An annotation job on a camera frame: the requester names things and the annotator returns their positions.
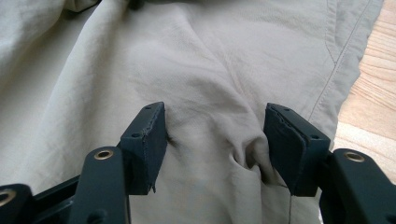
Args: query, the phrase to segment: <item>black bracket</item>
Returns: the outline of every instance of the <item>black bracket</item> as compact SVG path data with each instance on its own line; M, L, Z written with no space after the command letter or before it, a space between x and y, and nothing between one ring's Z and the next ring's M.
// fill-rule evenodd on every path
M164 104L145 106L117 147L87 155L80 176L36 196L25 185L0 187L0 222L131 223L128 196L155 190L166 137Z
M264 132L270 159L290 194L315 196L329 223L396 223L396 187L369 156L328 151L330 139L293 110L268 104Z

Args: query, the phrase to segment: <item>wood plank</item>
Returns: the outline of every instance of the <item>wood plank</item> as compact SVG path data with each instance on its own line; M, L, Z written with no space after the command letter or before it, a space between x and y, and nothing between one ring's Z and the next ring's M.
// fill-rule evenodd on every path
M396 0L385 0L338 116L334 148L371 156L396 184Z

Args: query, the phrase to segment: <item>clamp jaw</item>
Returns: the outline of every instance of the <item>clamp jaw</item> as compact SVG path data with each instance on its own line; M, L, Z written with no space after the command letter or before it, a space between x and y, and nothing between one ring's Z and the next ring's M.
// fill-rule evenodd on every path
M80 176L36 196L26 185L0 187L0 222L131 223L129 195L155 191L166 136L164 104L145 106L116 147L87 155Z
M330 139L291 109L268 104L264 132L270 160L290 194L322 194L325 224L396 223L396 188L369 156L328 149Z

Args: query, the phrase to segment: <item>metal grommet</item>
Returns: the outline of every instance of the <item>metal grommet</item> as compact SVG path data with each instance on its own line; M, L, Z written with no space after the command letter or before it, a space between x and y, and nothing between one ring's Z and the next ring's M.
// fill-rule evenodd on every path
M104 150L101 150L101 151L96 152L96 154L94 155L94 157L95 157L97 160L102 161L102 160L106 160L106 159L112 157L113 154L114 154L114 152L113 152L112 150L104 149Z
M350 161L364 162L364 157L355 152L346 152L344 156Z
M15 196L17 196L17 191L13 189L0 190L0 207L11 202Z

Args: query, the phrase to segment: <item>seam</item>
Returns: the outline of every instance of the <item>seam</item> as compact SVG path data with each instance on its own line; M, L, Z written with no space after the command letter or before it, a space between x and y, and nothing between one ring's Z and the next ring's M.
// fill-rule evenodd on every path
M327 51L329 51L330 57L332 58L332 62L334 64L336 64L336 61L335 61L334 57L332 56L332 52L330 51L330 48L329 48L329 46L327 44L327 38L329 36L328 33L329 33L329 20L330 20L330 17L329 17L329 0L326 0L326 6L327 6L326 7L326 30L324 32L324 45L326 46Z
M327 94L329 93L329 89L332 87L332 84L333 84L333 77L335 77L335 75L338 74L338 71L339 71L338 69L340 68L341 64L343 64L343 62L344 62L345 55L347 54L347 52L349 50L349 45L352 42L353 37L355 36L359 25L361 24L361 18L365 14L367 7L369 5L371 5L372 2L373 2L373 0L369 0L367 2L367 5L364 7L363 12L359 15L359 18L358 18L357 22L355 23L355 26L353 27L352 33L349 36L340 56L338 57L339 60L337 61L337 64L335 65L334 69L332 70L332 74L329 76L329 79L326 82L325 88L321 92L319 98L317 99L317 102L314 105L314 108L313 108L311 115L309 116L309 119L308 119L309 121L311 121L314 118L318 107L320 107L322 105L324 99L326 98Z

